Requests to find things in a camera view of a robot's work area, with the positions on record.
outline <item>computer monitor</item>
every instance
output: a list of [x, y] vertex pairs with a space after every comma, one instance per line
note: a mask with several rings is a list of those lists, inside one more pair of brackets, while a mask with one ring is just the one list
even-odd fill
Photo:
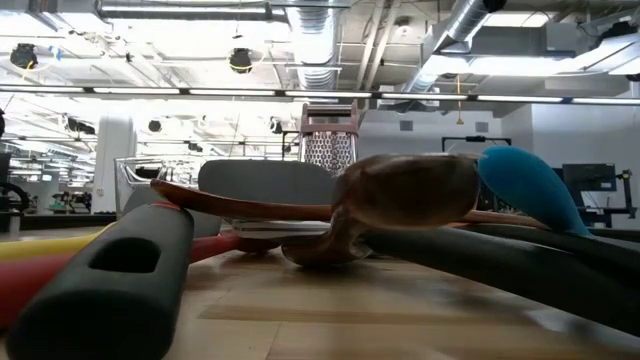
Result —
[[564, 183], [573, 191], [616, 191], [613, 164], [564, 164]]

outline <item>wooden table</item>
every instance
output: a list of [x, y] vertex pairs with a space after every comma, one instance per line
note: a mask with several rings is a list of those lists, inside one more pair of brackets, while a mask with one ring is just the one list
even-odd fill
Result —
[[[578, 330], [548, 330], [532, 316]], [[278, 250], [231, 252], [190, 267], [166, 360], [640, 358], [640, 350], [601, 342], [640, 349], [640, 339], [575, 324], [540, 304], [406, 262], [369, 259], [320, 272]]]

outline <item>white wall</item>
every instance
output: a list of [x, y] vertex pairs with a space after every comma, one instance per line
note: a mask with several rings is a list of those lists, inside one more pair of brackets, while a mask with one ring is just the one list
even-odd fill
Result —
[[[442, 152], [443, 136], [475, 136], [501, 137], [501, 121], [495, 119], [491, 112], [463, 112], [464, 125], [457, 125], [458, 113], [447, 115], [440, 113], [409, 112], [398, 114], [393, 111], [370, 110], [366, 113], [360, 127], [358, 139], [358, 158], [366, 158], [376, 154], [416, 154], [425, 152]], [[413, 121], [413, 131], [400, 131], [401, 120]], [[489, 132], [476, 133], [476, 121], [489, 123]], [[480, 153], [487, 146], [493, 145], [448, 141], [446, 146], [452, 153]]]
[[533, 106], [523, 106], [502, 118], [502, 135], [511, 138], [513, 146], [534, 151]]
[[[640, 91], [620, 97], [634, 97]], [[527, 105], [502, 119], [502, 133], [552, 167], [571, 163], [613, 163], [630, 169], [632, 198], [640, 206], [640, 108], [628, 106]], [[597, 205], [624, 206], [622, 182], [615, 193], [592, 193]], [[640, 219], [614, 215], [617, 228], [640, 229]]]

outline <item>yellow handle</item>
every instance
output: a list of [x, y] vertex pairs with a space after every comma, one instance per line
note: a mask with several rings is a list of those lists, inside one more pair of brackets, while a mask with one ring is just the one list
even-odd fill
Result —
[[113, 224], [115, 224], [115, 222], [105, 226], [97, 233], [73, 238], [0, 243], [0, 261], [77, 252]]

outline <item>white column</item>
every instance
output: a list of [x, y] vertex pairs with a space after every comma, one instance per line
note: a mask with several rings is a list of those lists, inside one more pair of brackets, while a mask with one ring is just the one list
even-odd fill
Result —
[[116, 211], [114, 160], [136, 155], [136, 129], [130, 115], [108, 113], [100, 118], [91, 212]]
[[40, 181], [40, 189], [38, 195], [38, 214], [51, 215], [52, 211], [49, 211], [49, 206], [54, 203], [53, 195], [60, 192], [60, 182], [58, 181], [60, 173], [53, 171], [43, 171], [42, 175], [51, 175], [51, 181]]

